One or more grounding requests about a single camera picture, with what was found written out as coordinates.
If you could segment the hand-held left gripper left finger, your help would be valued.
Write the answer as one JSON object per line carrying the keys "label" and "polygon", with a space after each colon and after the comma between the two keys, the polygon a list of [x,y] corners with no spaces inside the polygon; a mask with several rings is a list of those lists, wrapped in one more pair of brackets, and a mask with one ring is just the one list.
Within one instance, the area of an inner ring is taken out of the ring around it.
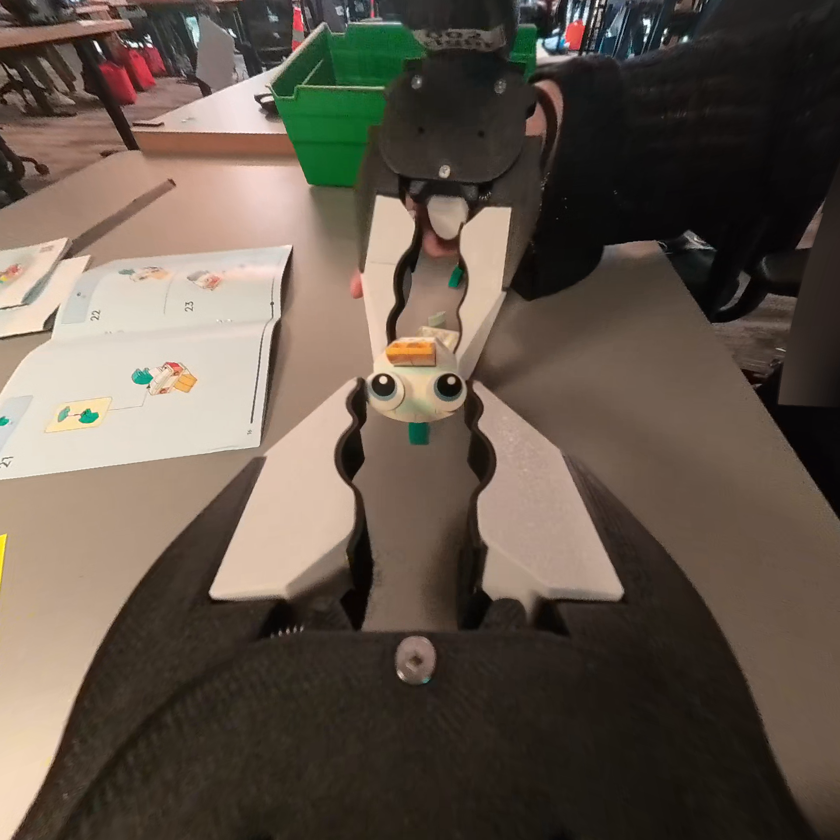
{"label": "hand-held left gripper left finger", "polygon": [[360,629],[374,577],[364,501],[364,381],[351,379],[268,449],[210,588],[221,602],[339,603]]}

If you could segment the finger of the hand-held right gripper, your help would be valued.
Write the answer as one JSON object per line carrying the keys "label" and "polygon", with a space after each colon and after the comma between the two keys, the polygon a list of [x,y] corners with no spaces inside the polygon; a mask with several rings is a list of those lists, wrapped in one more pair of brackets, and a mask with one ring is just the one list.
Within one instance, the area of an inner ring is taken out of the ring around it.
{"label": "finger of the hand-held right gripper", "polygon": [[460,234],[460,261],[465,270],[465,292],[457,309],[455,357],[460,375],[472,375],[507,295],[510,221],[509,207],[488,206],[469,220]]}
{"label": "finger of the hand-held right gripper", "polygon": [[398,197],[376,196],[361,270],[373,362],[396,338],[416,255],[416,221]]}

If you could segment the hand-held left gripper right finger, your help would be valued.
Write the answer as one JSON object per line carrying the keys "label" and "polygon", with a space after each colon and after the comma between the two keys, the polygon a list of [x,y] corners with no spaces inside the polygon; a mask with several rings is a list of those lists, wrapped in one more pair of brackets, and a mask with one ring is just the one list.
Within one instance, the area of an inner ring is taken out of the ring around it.
{"label": "hand-held left gripper right finger", "polygon": [[461,627],[492,602],[528,623],[556,602],[618,603],[624,588],[562,452],[478,382],[465,404],[477,480],[461,551]]}

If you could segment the white lego creature model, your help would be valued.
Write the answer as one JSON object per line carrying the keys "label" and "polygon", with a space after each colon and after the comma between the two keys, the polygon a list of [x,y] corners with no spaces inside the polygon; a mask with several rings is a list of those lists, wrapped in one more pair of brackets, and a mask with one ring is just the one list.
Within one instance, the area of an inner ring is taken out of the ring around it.
{"label": "white lego creature model", "polygon": [[391,341],[366,379],[371,408],[407,425],[410,445],[428,445],[431,425],[464,405],[468,385],[455,353],[417,335]]}

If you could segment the person's right forearm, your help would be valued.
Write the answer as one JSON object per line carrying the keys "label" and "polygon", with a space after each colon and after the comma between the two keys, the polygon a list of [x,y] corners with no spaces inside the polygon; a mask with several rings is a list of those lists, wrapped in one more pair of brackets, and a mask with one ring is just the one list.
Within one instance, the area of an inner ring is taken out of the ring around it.
{"label": "person's right forearm", "polygon": [[777,25],[618,61],[574,57],[531,78],[548,166],[511,288],[545,298],[604,248],[687,231],[749,258],[797,246],[838,167],[838,2]]}

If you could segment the white lego piece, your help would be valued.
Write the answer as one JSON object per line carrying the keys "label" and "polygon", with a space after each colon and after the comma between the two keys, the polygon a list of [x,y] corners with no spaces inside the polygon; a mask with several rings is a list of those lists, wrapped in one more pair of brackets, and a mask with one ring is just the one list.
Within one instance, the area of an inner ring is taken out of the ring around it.
{"label": "white lego piece", "polygon": [[458,330],[448,327],[446,311],[439,311],[430,316],[427,323],[417,330],[416,335],[439,342],[452,354],[456,351],[460,338]]}

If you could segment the open lego instruction booklet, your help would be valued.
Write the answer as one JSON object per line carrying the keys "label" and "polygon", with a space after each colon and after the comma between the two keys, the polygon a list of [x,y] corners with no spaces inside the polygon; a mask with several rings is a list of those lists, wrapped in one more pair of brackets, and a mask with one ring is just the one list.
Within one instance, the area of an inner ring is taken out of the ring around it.
{"label": "open lego instruction booklet", "polygon": [[1,397],[1,479],[260,444],[292,246],[82,273]]}

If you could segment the small lego instruction booklet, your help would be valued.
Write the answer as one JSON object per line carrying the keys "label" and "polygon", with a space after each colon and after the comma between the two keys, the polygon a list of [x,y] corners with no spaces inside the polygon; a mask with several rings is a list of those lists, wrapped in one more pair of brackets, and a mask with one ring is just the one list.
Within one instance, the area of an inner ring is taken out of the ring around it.
{"label": "small lego instruction booklet", "polygon": [[69,257],[70,241],[1,251],[1,339],[43,333],[67,299],[90,257]]}

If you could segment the person's right hand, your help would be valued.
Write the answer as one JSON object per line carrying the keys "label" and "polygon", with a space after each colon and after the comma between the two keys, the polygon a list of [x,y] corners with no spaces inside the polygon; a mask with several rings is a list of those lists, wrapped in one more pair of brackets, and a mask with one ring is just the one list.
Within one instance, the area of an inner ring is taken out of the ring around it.
{"label": "person's right hand", "polygon": [[423,217],[421,221],[422,249],[432,258],[448,258],[458,256],[459,247],[457,239],[443,239],[435,232],[431,222]]}

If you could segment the green plastic bin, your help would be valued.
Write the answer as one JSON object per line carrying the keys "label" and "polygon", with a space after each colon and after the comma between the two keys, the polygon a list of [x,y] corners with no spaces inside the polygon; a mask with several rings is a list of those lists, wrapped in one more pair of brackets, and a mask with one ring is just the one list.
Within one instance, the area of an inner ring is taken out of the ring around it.
{"label": "green plastic bin", "polygon": [[[512,61],[529,78],[536,34],[524,29]],[[301,42],[270,89],[309,184],[357,185],[369,130],[382,122],[385,88],[404,60],[423,54],[398,23],[350,24],[341,34],[321,24]]]}

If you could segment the wood-edged table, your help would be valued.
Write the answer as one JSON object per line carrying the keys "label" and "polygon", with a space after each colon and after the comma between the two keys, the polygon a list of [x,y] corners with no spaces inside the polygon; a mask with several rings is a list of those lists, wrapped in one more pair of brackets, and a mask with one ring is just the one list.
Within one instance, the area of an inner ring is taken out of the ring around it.
{"label": "wood-edged table", "polygon": [[279,68],[240,81],[150,121],[136,122],[133,135],[146,155],[182,158],[297,158],[276,112],[260,103],[270,96]]}

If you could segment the grey panel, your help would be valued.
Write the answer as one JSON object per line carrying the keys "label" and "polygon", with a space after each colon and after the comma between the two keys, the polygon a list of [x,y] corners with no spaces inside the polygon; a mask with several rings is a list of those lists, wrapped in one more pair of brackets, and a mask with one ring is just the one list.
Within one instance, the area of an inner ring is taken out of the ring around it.
{"label": "grey panel", "polygon": [[235,38],[209,16],[200,15],[196,48],[196,79],[211,93],[235,83]]}

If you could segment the black office chair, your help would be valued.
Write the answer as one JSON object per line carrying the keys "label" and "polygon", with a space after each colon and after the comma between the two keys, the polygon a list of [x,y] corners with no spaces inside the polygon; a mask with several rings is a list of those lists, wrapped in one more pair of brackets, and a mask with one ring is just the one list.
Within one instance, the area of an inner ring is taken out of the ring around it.
{"label": "black office chair", "polygon": [[[659,242],[670,265],[696,303],[702,303],[711,287],[717,252],[692,232]],[[726,323],[755,312],[768,297],[797,299],[809,248],[766,255],[750,268],[740,268],[721,288],[716,307],[707,315],[710,322]]]}

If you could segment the red bag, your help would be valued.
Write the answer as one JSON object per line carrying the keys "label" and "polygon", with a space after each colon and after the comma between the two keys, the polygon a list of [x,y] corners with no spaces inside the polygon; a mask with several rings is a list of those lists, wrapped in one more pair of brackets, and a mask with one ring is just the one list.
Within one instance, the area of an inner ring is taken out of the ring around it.
{"label": "red bag", "polygon": [[128,71],[120,64],[104,60],[98,65],[107,90],[121,107],[137,102],[137,92]]}
{"label": "red bag", "polygon": [[122,55],[122,65],[137,92],[153,89],[157,78],[165,75],[165,66],[155,47],[125,46]]}

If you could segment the background desk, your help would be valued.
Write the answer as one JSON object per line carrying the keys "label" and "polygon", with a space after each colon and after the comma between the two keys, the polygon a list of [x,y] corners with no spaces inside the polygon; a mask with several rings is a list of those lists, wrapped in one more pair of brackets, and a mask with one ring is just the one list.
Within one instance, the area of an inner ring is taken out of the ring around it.
{"label": "background desk", "polygon": [[100,40],[103,36],[122,33],[130,30],[131,27],[129,21],[119,18],[87,22],[78,20],[32,27],[5,27],[1,30],[1,50],[2,52],[31,51],[42,46],[71,44],[90,78],[96,96],[108,113],[126,149],[138,151],[140,147],[133,135],[130,122],[126,119],[121,105],[104,79],[93,48],[93,42]]}

